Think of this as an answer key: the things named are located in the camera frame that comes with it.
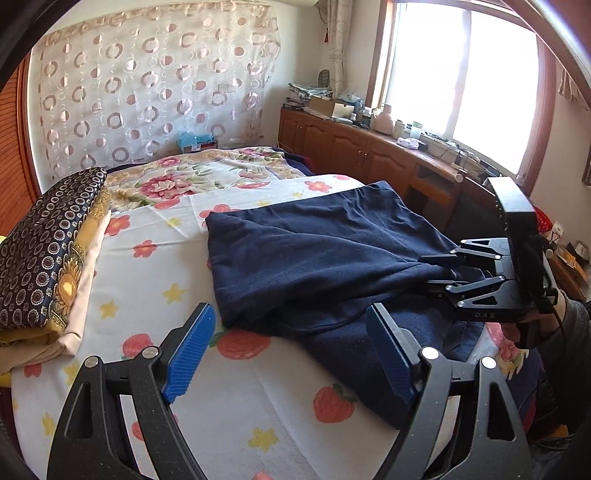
wooden headboard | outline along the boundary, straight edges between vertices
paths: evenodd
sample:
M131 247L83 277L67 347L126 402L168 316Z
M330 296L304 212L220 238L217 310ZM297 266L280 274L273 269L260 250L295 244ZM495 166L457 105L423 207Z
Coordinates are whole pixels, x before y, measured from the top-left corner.
M27 129L29 56L0 92L0 235L7 235L41 194Z

human hand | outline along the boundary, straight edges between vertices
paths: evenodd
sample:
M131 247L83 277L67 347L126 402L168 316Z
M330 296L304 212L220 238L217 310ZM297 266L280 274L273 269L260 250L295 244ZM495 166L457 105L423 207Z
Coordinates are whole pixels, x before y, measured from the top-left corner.
M564 294L560 290L558 291L558 303L554 306L554 308L560 317L560 321L564 320L564 314L566 312L566 300L564 298ZM560 327L558 320L554 316L554 313L540 313L538 312L538 309L535 308L527 312L525 319L523 319L520 323L533 322L534 320L540 321L540 333L543 337L550 336ZM511 340L514 343L519 342L521 334L519 333L516 323L499 323L501 324L503 335L507 340Z

window frame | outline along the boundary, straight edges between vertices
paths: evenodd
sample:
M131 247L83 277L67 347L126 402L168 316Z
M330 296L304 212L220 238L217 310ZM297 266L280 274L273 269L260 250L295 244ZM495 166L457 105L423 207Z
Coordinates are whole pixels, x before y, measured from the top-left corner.
M372 108L379 107L384 104L390 75L394 66L395 31L397 22L400 20L400 9L397 8L397 4L409 3L427 3L461 8L464 10L463 24L465 29L470 28L472 17L470 15L470 11L476 11L493 15L494 17L510 21L516 25L519 25L520 27L533 31L533 29L529 27L529 25L527 25L516 13L512 12L508 8L503 8L499 5L493 5L487 2L476 0L381 0L378 17L378 30L376 33L374 47L374 57L366 95L366 105ZM464 145L453 138L453 132L455 130L458 114L460 111L459 106L462 101L463 91L466 84L469 49L470 41L466 42L465 45L462 69L457 81L454 108L447 123L446 132L443 136L450 139L451 141L456 142L461 148L465 148L471 152L474 152L483 161L486 161L491 166L497 168L503 175L516 178L525 194L530 195L545 156L548 139L550 137L552 118L554 116L554 103L556 99L556 58L538 37L539 70L537 101L528 145L525 149L524 158L521 161L519 172L517 175L515 175L500 166L497 162L488 158L486 155L483 155L468 145Z

bed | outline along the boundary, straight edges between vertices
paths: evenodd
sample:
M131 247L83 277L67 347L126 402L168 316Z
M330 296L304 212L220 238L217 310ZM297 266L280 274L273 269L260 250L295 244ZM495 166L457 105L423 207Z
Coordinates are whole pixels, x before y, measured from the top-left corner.
M41 479L61 408L86 357L100 355L105 362L132 357L159 344L199 302L216 308L205 224L211 212L362 186L343 175L307 177L283 154L264 147L165 158L113 173L108 185L114 212L96 264L84 342L74 357L12 373L20 447ZM498 324L486 325L469 361L485 355L494 356L511 379L518 404L530 400L539 364L507 342ZM528 365L531 378L524 375ZM527 426L532 409L523 406ZM451 398L434 457L451 436L456 409ZM397 434L302 347L223 330L219 315L189 390L172 410L212 480L250 479L260 470L275 480L372 478ZM139 468L154 477L131 401L124 402L124 414Z

blue gripper pad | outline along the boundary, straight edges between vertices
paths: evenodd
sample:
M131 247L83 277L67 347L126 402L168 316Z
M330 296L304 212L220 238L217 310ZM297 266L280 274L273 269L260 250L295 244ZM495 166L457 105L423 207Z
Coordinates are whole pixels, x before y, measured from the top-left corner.
M415 384L420 369L418 342L404 334L381 303L368 307L365 329L394 394L410 407L418 396Z
M216 314L211 305L200 304L191 317L195 314L199 315L197 320L188 328L184 338L167 362L167 378L161 392L168 403L173 403L177 397L185 395L187 392L193 374L199 366L199 362L215 330Z

